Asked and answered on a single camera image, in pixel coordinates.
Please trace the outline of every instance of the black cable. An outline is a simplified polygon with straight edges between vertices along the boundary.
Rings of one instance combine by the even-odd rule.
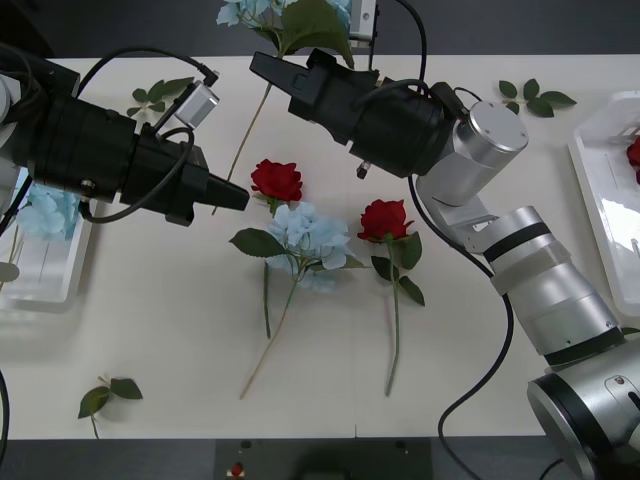
[[[415,186],[413,184],[413,178],[410,176],[408,178],[409,181],[409,191],[411,192],[411,199],[413,200],[413,204],[415,205],[418,213],[427,224],[427,226],[435,233],[440,239],[447,243],[451,248],[460,253],[464,258],[473,263],[476,267],[478,267],[482,273],[484,273],[487,277],[493,277],[493,273],[489,270],[485,265],[483,265],[477,258],[467,252],[464,247],[458,245],[456,242],[447,237],[429,218],[427,213],[420,205],[420,199],[416,193]],[[478,476],[473,470],[471,470],[451,449],[449,444],[447,443],[444,436],[444,424],[447,421],[447,418],[463,403],[473,397],[476,393],[478,393],[484,386],[489,383],[489,381],[494,377],[496,372],[500,369],[502,364],[504,363],[505,358],[507,357],[507,353],[509,353],[509,348],[511,347],[511,342],[513,340],[513,330],[515,327],[515,319],[513,315],[513,308],[511,306],[511,302],[509,301],[509,297],[507,295],[502,296],[502,301],[504,302],[505,310],[507,311],[507,333],[505,335],[504,342],[502,344],[502,348],[500,349],[500,353],[496,358],[495,362],[489,369],[489,371],[480,379],[480,381],[467,393],[465,393],[462,397],[456,400],[449,408],[447,408],[440,420],[438,421],[438,439],[440,443],[442,443],[442,447],[445,449],[447,454],[451,457],[451,459],[462,469],[465,471],[467,475],[469,475],[474,480],[482,480],[480,476]]]
[[[467,90],[466,88],[456,87],[456,88],[454,88],[454,89],[453,89],[453,91],[454,91],[454,92],[457,92],[457,91],[466,92],[466,93],[468,93],[469,95],[471,95],[473,98],[475,98],[476,100],[478,100],[479,102],[481,102],[481,101],[482,101],[482,99],[480,98],[480,96],[479,96],[479,95],[476,95],[476,94],[475,94],[475,93],[473,93],[471,90]]]
[[[125,55],[127,53],[156,53],[158,55],[164,55],[165,57],[173,57],[173,58],[177,58],[178,60],[181,60],[185,63],[188,63],[189,65],[195,67],[198,69],[198,71],[200,71],[205,78],[217,78],[217,74],[215,72],[213,72],[209,67],[207,67],[205,64],[203,63],[199,63],[197,61],[195,61],[193,58],[188,57],[186,55],[180,55],[180,54],[176,54],[176,53],[172,53],[172,52],[168,52],[167,50],[162,50],[160,48],[155,48],[155,47],[147,47],[147,46],[136,46],[136,47],[127,47],[127,48],[121,48],[119,50],[114,50],[113,52],[109,53],[108,55],[104,56],[103,58],[100,59],[100,61],[98,63],[96,63],[91,70],[89,70],[89,72],[84,76],[84,78],[82,79],[82,81],[80,82],[80,86],[78,87],[78,95],[80,95],[82,93],[82,91],[86,88],[87,84],[91,81],[91,79],[93,79],[93,77],[96,75],[96,73],[98,73],[98,71],[104,67],[107,63],[109,63],[111,60],[113,60],[116,57],[119,57],[121,55]]]
[[[2,218],[2,221],[0,221],[0,237],[9,227],[9,223],[11,223],[11,219],[16,214],[16,212],[18,211],[18,208],[20,207],[20,204],[22,203],[22,200],[24,200],[24,197],[27,195],[27,191],[29,190],[31,183],[32,183],[32,178],[27,176],[27,178],[25,178],[24,180],[24,183],[20,187],[20,190],[18,190],[18,194],[16,195],[16,198],[13,199],[13,202],[11,202],[11,205],[5,212],[4,217]]]
[[[0,469],[4,463],[4,456],[7,453],[7,439],[9,438],[9,420],[11,412],[9,408],[9,391],[7,382],[0,370],[0,398],[2,398],[2,433],[0,434]]]
[[[562,459],[559,459],[559,460],[556,460],[555,462],[553,462],[551,465],[549,465],[546,468],[546,470],[544,472],[542,472],[542,475],[540,475],[540,479],[539,480],[544,480],[545,477],[547,475],[549,475],[549,472],[551,472],[551,470],[553,470],[554,468],[556,468],[558,465],[560,465],[563,462],[564,462],[564,460],[562,460]]]
[[[402,5],[409,12],[409,14],[411,14],[420,32],[421,61],[420,76],[418,78],[424,82],[424,77],[427,72],[427,31],[424,28],[424,23],[422,22],[422,18],[420,18],[420,14],[413,5],[411,5],[407,0],[396,0],[396,2]],[[423,94],[426,94],[428,91],[429,87],[427,87],[426,89],[423,87]]]
[[[353,108],[354,110],[358,110],[375,98],[378,98],[381,95],[385,95],[390,90],[395,90],[396,88],[404,88],[410,85],[416,85],[429,90],[429,85],[427,85],[423,80],[409,79],[398,80],[397,82],[389,82],[386,85],[376,88],[375,90],[371,90],[369,93],[366,93],[365,95],[357,99],[355,102],[353,102],[351,108]]]
[[[189,140],[187,141],[187,146],[182,152],[182,155],[180,155],[180,158],[175,163],[175,165],[171,167],[171,170],[167,172],[165,177],[162,180],[160,180],[160,182],[158,182],[158,184],[155,187],[153,187],[149,191],[149,193],[147,193],[144,197],[142,197],[133,205],[125,208],[124,210],[119,211],[118,213],[109,215],[108,217],[94,217],[91,214],[91,210],[89,209],[89,202],[82,201],[80,202],[80,206],[78,207],[78,210],[82,215],[82,218],[84,218],[85,220],[91,223],[97,223],[97,224],[112,223],[118,220],[122,220],[125,217],[128,217],[133,212],[143,208],[151,200],[153,200],[155,196],[158,195],[160,191],[167,186],[167,184],[173,179],[173,177],[175,177],[178,174],[178,172],[180,172],[180,169],[184,167],[184,164],[187,162],[187,159],[189,158],[189,153],[191,153],[191,149],[193,148],[193,145],[195,143],[195,135],[193,134],[193,131],[190,128],[186,128],[186,127],[174,128],[173,130],[169,130],[168,132],[162,134],[161,138],[166,140],[167,138],[173,137],[174,135],[177,135],[179,133],[186,133],[189,136]]]

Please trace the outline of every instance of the flower stem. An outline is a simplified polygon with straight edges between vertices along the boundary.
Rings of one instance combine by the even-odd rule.
[[[269,325],[269,264],[267,262],[264,262],[262,306],[264,308],[264,322],[267,327],[267,338],[271,340],[271,326]]]
[[[389,276],[393,283],[393,303],[396,312],[396,342],[395,352],[393,355],[393,364],[391,366],[391,373],[389,374],[389,380],[387,380],[387,388],[384,394],[388,397],[391,395],[391,389],[393,388],[393,381],[396,377],[396,369],[398,368],[398,359],[400,357],[400,312],[398,310],[398,279],[394,276],[394,264],[393,264],[393,241],[389,238],[386,239],[387,248],[389,249]]]
[[[96,419],[93,415],[91,415],[91,425],[93,426],[93,434],[96,436],[97,440],[100,440],[98,436],[98,429],[96,428]]]
[[[233,163],[231,164],[231,169],[229,170],[229,175],[227,175],[227,181],[231,180],[231,176],[233,175],[233,171],[236,168],[236,165],[238,163],[238,160],[240,159],[240,154],[242,153],[242,150],[244,150],[244,146],[247,143],[247,140],[249,139],[249,135],[251,135],[251,131],[253,130],[253,126],[256,124],[256,120],[258,120],[258,116],[260,115],[260,112],[262,112],[262,107],[264,107],[265,102],[267,101],[267,97],[269,96],[269,93],[271,92],[271,87],[273,85],[272,84],[268,84],[267,88],[264,91],[264,96],[262,97],[262,101],[260,102],[260,105],[258,105],[258,110],[256,110],[256,114],[253,116],[253,120],[251,120],[251,123],[249,124],[249,128],[247,129],[247,133],[244,134],[244,138],[242,139],[242,142],[240,143],[240,148],[238,148],[238,152],[236,153],[236,157],[233,159]],[[216,212],[218,211],[218,207],[213,209],[213,213],[211,215],[215,215]]]
[[[278,334],[280,333],[280,330],[282,329],[282,325],[284,324],[285,316],[287,315],[287,310],[289,309],[289,305],[291,304],[291,300],[293,299],[293,294],[295,293],[296,287],[298,286],[298,282],[300,280],[301,280],[301,277],[300,275],[298,275],[298,278],[296,278],[296,281],[293,283],[293,286],[291,287],[291,291],[289,292],[289,298],[287,298],[287,303],[284,306],[284,312],[282,312],[282,318],[280,319],[278,328],[276,328],[276,331],[273,334],[273,337],[271,337],[271,340],[269,341],[267,348],[265,348],[264,353],[262,354],[262,357],[260,357],[260,361],[258,362],[258,365],[256,366],[255,370],[251,374],[251,377],[249,377],[249,381],[247,382],[245,387],[242,389],[242,393],[240,394],[240,400],[244,399],[244,397],[247,395],[249,388],[251,388],[251,385],[253,384],[253,381],[255,380],[256,375],[260,371],[260,368],[262,367],[262,364],[265,361],[265,358],[267,358],[267,354],[271,350],[271,346],[274,344],[276,338],[278,338]]]

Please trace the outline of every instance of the small red object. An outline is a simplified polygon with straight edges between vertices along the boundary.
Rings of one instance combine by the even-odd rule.
[[[255,183],[251,189],[285,202],[298,202],[302,198],[302,182],[296,167],[295,163],[283,165],[263,160],[256,165],[255,171],[251,174],[251,179]]]
[[[407,228],[413,221],[405,223],[407,212],[404,211],[404,200],[385,202],[376,200],[369,205],[360,219],[364,232],[358,238],[373,243],[380,243],[390,233],[394,240],[407,236]]]
[[[244,467],[241,463],[236,463],[233,467],[231,467],[231,478],[233,478],[233,480],[238,480],[239,478],[243,477],[243,473]]]
[[[633,167],[640,167],[640,137],[636,139],[633,145],[627,148],[627,158]]]

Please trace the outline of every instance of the green leaf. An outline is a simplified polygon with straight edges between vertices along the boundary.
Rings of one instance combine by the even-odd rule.
[[[160,89],[160,93],[162,94],[163,98],[180,95],[191,82],[193,82],[193,77],[169,80]]]
[[[131,108],[127,108],[127,116],[128,117],[133,117],[136,113],[138,113],[140,110],[142,110],[141,107],[131,107]]]
[[[520,113],[520,105],[518,105],[516,102],[509,102],[507,103],[506,107],[516,115]]]
[[[349,34],[336,10],[326,0],[298,0],[282,12],[282,47],[287,53],[301,48],[328,48],[354,68]]]
[[[80,402],[80,412],[78,418],[91,417],[102,410],[109,401],[109,388],[96,387],[89,390]]]
[[[420,257],[422,257],[422,242],[420,241],[420,234],[414,232],[409,236],[409,241],[404,247],[404,252],[400,258],[400,265],[406,270],[411,270],[416,266]]]
[[[164,102],[158,102],[154,103],[153,105],[149,105],[149,109],[153,110],[154,112],[162,113],[167,109],[167,106],[164,104]]]
[[[156,82],[156,84],[151,87],[151,90],[149,90],[149,102],[151,103],[158,103],[160,100],[162,100],[162,89],[164,88],[164,80],[160,80],[158,82]]]
[[[549,102],[541,98],[534,98],[528,102],[527,108],[537,117],[551,118],[555,116],[553,114],[553,107],[549,105]]]
[[[634,333],[640,333],[640,330],[633,327],[622,327],[621,330],[624,336],[633,335]]]
[[[309,270],[313,270],[314,272],[322,272],[326,270],[322,265],[322,262],[317,262],[309,265]],[[347,263],[344,264],[344,267],[340,267],[338,270],[347,270],[351,268],[369,268],[356,257],[351,257],[347,255]]]
[[[527,83],[524,84],[524,89],[522,91],[522,96],[525,100],[533,100],[540,93],[540,85],[535,78],[532,78]]]
[[[229,241],[242,253],[251,257],[268,258],[287,253],[273,235],[257,228],[240,230]]]
[[[540,98],[549,102],[551,106],[557,107],[557,108],[571,107],[576,103],[578,103],[573,98],[569,97],[568,95],[565,95],[562,92],[554,92],[554,91],[544,92],[542,95],[540,95]]]
[[[499,86],[500,93],[502,93],[505,97],[516,98],[518,96],[518,89],[513,83],[507,82],[506,80],[500,80]]]
[[[147,91],[143,90],[142,88],[136,88],[131,96],[135,99],[136,102],[147,103],[149,101]]]
[[[263,30],[262,28],[252,28],[251,30],[256,32],[262,38],[266,38],[267,40],[269,40],[271,43],[273,43],[275,45],[276,50],[280,51],[280,41],[278,40],[278,35],[276,35],[276,31],[278,32],[278,34],[282,38],[282,30],[281,29],[274,28],[274,29],[269,29],[269,30]]]
[[[142,400],[142,392],[131,378],[111,379],[111,393],[127,400]]]
[[[409,298],[416,302],[418,305],[425,306],[424,295],[420,291],[420,287],[418,287],[415,283],[413,283],[409,277],[404,276],[398,282],[404,292],[409,295]]]
[[[376,269],[376,272],[378,273],[378,275],[384,278],[387,282],[391,281],[391,276],[389,275],[389,267],[391,262],[389,261],[388,258],[372,256],[371,263],[373,263],[373,268]],[[394,279],[397,280],[399,276],[400,276],[400,272],[398,268],[394,265],[393,277]]]

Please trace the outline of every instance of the white tray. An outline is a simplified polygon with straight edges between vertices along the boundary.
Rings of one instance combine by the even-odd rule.
[[[640,136],[640,91],[613,95],[569,142],[618,309],[640,316],[640,186],[626,150]]]
[[[0,259],[9,258],[16,223],[0,239]],[[22,237],[16,265],[17,280],[6,283],[0,293],[0,310],[64,313],[76,297],[91,224],[78,217],[68,240],[45,241]]]

